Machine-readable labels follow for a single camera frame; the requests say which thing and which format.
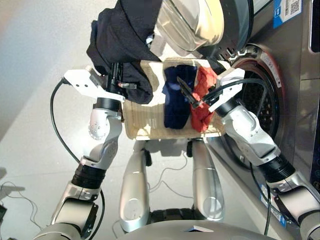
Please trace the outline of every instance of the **wire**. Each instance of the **wire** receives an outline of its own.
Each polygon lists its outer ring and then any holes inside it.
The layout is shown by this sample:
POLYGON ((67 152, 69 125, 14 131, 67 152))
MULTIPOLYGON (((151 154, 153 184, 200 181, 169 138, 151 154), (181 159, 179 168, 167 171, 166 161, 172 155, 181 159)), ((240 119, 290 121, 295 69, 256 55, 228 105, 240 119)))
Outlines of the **wire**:
POLYGON ((264 192, 261 190, 260 186, 259 186, 259 183, 256 179, 256 176, 254 174, 254 170, 253 170, 253 167, 252 167, 252 163, 250 162, 250 172, 251 172, 251 176, 253 178, 253 181, 256 185, 256 187, 258 188, 260 194, 262 195, 263 199, 270 205, 270 207, 279 215, 283 216, 285 218, 286 221, 289 221, 289 222, 292 222, 294 224, 296 224, 295 222, 293 222, 288 216, 286 216, 285 214, 281 213, 278 209, 276 209, 276 207, 274 207, 272 205, 272 203, 267 199, 266 195, 264 194, 264 192))
POLYGON ((117 220, 117 221, 115 221, 113 224, 112 224, 112 232, 113 232, 113 235, 115 236, 115 238, 117 239, 118 238, 118 236, 117 236, 117 234, 116 234, 116 231, 115 231, 115 225, 116 225, 116 223, 118 223, 119 222, 119 220, 117 220))
POLYGON ((266 190, 268 192, 268 213, 266 215, 266 222, 265 222, 265 228, 264 228, 264 235, 268 235, 269 225, 270 225, 270 218, 271 218, 271 192, 270 187, 266 183, 266 190))
POLYGON ((164 173, 165 173, 166 170, 180 171, 180 170, 184 169, 184 168, 187 166, 188 159, 187 159, 187 157, 186 157, 186 153, 184 153, 183 156, 184 156, 184 159, 185 159, 185 164, 184 164, 182 167, 180 167, 180 168, 166 167, 165 169, 162 170, 162 172, 161 172, 161 174, 160 174, 159 181, 156 183, 156 185, 154 185, 153 187, 150 187, 150 184, 147 183, 150 193, 155 192, 155 191, 161 186, 161 184, 163 183, 164 185, 166 185, 166 187, 167 187, 168 189, 170 189, 170 190, 171 190, 173 193, 175 193, 176 195, 178 195, 178 196, 180 196, 180 197, 183 197, 183 198, 186 198, 186 199, 193 199, 192 196, 185 196, 185 195, 180 194, 180 193, 178 193, 177 191, 173 190, 164 180, 162 180, 162 177, 163 177, 163 175, 164 175, 164 173))
POLYGON ((187 157, 185 156, 185 153, 183 154, 183 156, 184 156, 184 159, 185 159, 185 163, 184 163, 184 165, 183 165, 182 167, 180 167, 180 168, 166 167, 165 169, 162 170, 162 172, 161 172, 161 174, 160 174, 159 181, 157 182, 157 184, 154 185, 153 187, 150 187, 149 189, 150 189, 150 190, 153 190, 153 189, 159 187, 159 184, 160 184, 160 182, 161 182, 161 180, 162 180, 162 177, 163 177, 163 175, 164 175, 164 173, 165 173, 166 170, 180 171, 180 170, 184 169, 184 168, 187 166, 188 159, 187 159, 187 157))
POLYGON ((155 192, 155 191, 160 187, 161 183, 163 183, 164 185, 166 185, 166 187, 167 187, 168 189, 170 189, 170 190, 171 190, 173 193, 175 193, 176 195, 178 195, 178 196, 180 196, 180 197, 183 197, 183 198, 186 198, 186 199, 193 199, 192 196, 182 195, 182 194, 178 193, 177 191, 173 190, 173 189, 172 189, 165 181, 163 181, 163 180, 161 180, 159 186, 158 186, 156 189, 150 191, 150 193, 155 192))
POLYGON ((100 216, 98 224, 96 225, 95 230, 93 231, 92 235, 90 236, 90 238, 88 240, 94 239, 94 236, 97 234, 97 232, 101 226, 102 220, 104 219, 105 210, 106 210, 106 203, 105 203, 105 195, 102 190, 100 191, 100 195, 101 195, 101 201, 102 201, 101 216, 100 216))
POLYGON ((246 78, 246 79, 241 79, 238 81, 230 82, 226 85, 222 85, 222 86, 212 90, 211 92, 209 92, 207 95, 205 95, 202 98, 202 100, 208 104, 208 103, 214 101, 215 99, 217 99, 217 97, 219 97, 223 93, 224 89, 230 88, 230 87, 238 85, 238 84, 259 84, 259 85, 263 86, 264 90, 268 88, 267 84, 259 78, 246 78))
POLYGON ((73 157, 73 159, 79 163, 79 159, 76 157, 76 155, 70 150, 70 148, 67 146, 67 144, 65 143, 65 141, 63 140, 63 138, 61 137, 58 129, 57 129, 57 125, 56 125, 56 121, 55 121, 55 116, 54 116, 54 100, 55 100, 55 95, 58 91, 58 89, 61 87, 62 84, 67 84, 66 82, 67 80, 65 80, 65 78, 62 78, 60 80, 60 82, 58 82, 58 84, 55 86, 54 90, 52 91, 51 94, 51 98, 50 98, 50 116, 51 116, 51 122, 52 122, 52 126, 53 126, 53 130, 56 134, 56 136, 58 137, 58 139, 60 140, 60 142, 62 143, 62 145, 64 146, 65 150, 67 150, 67 152, 73 157))
MULTIPOLYGON (((62 145, 64 146, 64 148, 67 150, 67 152, 72 156, 72 158, 77 162, 80 163, 80 160, 76 157, 76 155, 70 150, 70 148, 67 146, 67 144, 65 143, 65 141, 63 140, 63 138, 61 137, 58 129, 57 129, 57 125, 56 125, 56 121, 55 121, 55 115, 54 115, 54 99, 55 99, 55 95, 58 91, 58 89, 61 87, 62 84, 69 84, 69 82, 65 79, 62 78, 60 80, 60 82, 58 82, 58 84, 55 86, 55 88, 52 91, 51 94, 51 98, 50 98, 50 116, 51 116, 51 122, 52 122, 52 126, 53 126, 53 130, 56 134, 56 136, 58 137, 58 139, 60 140, 60 142, 62 143, 62 145)), ((102 210, 101 210, 101 216, 99 219, 98 224, 96 225, 95 230, 93 231, 92 235, 90 236, 90 238, 88 240, 92 240, 94 238, 94 236, 97 234, 97 231, 99 230, 102 220, 104 218, 105 215, 105 210, 106 210, 106 203, 105 203, 105 195, 104 192, 102 191, 102 189, 100 190, 100 196, 101 196, 101 202, 102 202, 102 210)))
POLYGON ((36 215, 37 215, 37 212, 38 212, 38 206, 37 206, 37 204, 36 204, 34 201, 30 200, 29 198, 23 196, 22 193, 21 193, 19 190, 17 190, 17 192, 19 193, 20 196, 10 196, 10 195, 5 191, 5 188, 4 188, 4 187, 5 187, 6 184, 11 184, 11 185, 13 185, 15 188, 17 188, 17 186, 16 186, 13 182, 11 182, 11 181, 6 181, 6 182, 4 182, 4 183, 1 185, 1 187, 0 187, 0 193, 3 192, 5 196, 7 196, 8 198, 11 198, 11 199, 25 199, 25 200, 27 200, 27 201, 31 204, 31 206, 32 206, 32 212, 31 212, 31 215, 30 215, 30 218, 29 218, 29 219, 30 219, 30 221, 31 221, 34 225, 36 225, 40 230, 42 230, 43 228, 42 228, 42 227, 37 223, 37 221, 36 221, 36 215))

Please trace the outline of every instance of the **red cloth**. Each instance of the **red cloth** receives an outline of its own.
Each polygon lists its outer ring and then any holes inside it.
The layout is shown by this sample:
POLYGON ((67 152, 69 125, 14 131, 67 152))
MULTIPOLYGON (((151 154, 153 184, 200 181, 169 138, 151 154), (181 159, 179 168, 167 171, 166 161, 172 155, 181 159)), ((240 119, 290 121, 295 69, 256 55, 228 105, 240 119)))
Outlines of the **red cloth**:
MULTIPOLYGON (((217 74, 211 67, 200 66, 198 69, 197 80, 198 84, 194 87, 193 96, 199 101, 208 94, 209 88, 216 84, 217 74)), ((214 112, 209 112, 209 105, 201 104, 196 109, 191 107, 191 125, 200 133, 205 132, 214 115, 214 112)))

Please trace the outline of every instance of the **sticker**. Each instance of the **sticker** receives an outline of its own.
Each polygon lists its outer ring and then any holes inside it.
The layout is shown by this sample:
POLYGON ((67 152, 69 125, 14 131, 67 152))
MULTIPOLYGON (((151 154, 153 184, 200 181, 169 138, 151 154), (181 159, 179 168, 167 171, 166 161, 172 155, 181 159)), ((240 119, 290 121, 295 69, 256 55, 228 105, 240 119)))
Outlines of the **sticker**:
MULTIPOLYGON (((264 195, 266 197, 268 197, 268 191, 267 191, 267 188, 265 187, 265 185, 263 184, 260 184, 260 188, 262 190, 262 192, 264 193, 264 195)), ((275 195, 271 192, 271 204, 276 208, 278 209, 276 203, 275 203, 275 195)), ((261 202, 266 206, 268 207, 268 202, 264 199, 264 197, 260 194, 260 200, 261 202)), ((281 225, 285 228, 286 225, 287 225, 287 221, 285 219, 285 217, 279 213, 277 213, 275 210, 273 210, 271 208, 271 213, 276 217, 276 219, 278 219, 278 221, 281 223, 281 225)))
POLYGON ((281 26, 302 12, 302 0, 275 0, 273 28, 281 26))
POLYGON ((275 84, 278 88, 281 88, 281 81, 278 74, 277 67, 274 65, 272 59, 268 56, 267 53, 261 53, 261 60, 269 67, 272 75, 274 76, 275 84))

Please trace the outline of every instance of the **stainless steel panel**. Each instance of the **stainless steel panel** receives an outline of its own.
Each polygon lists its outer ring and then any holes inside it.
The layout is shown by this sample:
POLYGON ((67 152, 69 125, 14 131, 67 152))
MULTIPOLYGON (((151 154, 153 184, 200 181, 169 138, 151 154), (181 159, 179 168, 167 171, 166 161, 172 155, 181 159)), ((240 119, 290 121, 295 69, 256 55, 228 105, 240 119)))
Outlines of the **stainless steel panel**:
POLYGON ((297 15, 275 29, 273 19, 274 3, 271 2, 255 16, 252 37, 249 42, 269 52, 278 64, 282 77, 284 103, 280 121, 283 122, 284 128, 283 133, 278 132, 275 142, 288 161, 292 163, 300 89, 303 15, 297 15))
POLYGON ((302 47, 301 47, 301 73, 300 79, 320 78, 320 52, 311 51, 311 27, 312 27, 312 0, 305 0, 303 4, 302 22, 302 47))
POLYGON ((319 108, 320 79, 300 82, 293 165, 310 179, 319 108))

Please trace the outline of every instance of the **woven tray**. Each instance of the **woven tray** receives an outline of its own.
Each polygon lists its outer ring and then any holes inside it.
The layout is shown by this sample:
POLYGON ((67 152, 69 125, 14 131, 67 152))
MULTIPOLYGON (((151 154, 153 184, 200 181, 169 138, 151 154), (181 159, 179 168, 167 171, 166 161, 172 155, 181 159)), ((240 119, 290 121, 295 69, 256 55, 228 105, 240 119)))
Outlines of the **woven tray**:
POLYGON ((151 139, 191 139, 218 137, 225 133, 221 119, 214 114, 208 129, 199 133, 191 126, 191 114, 183 129, 166 128, 164 125, 164 105, 166 95, 162 93, 165 85, 164 69, 187 64, 209 67, 207 60, 191 58, 167 58, 164 62, 142 61, 141 67, 148 77, 153 99, 149 104, 137 104, 126 100, 123 103, 123 117, 127 136, 136 140, 151 139))

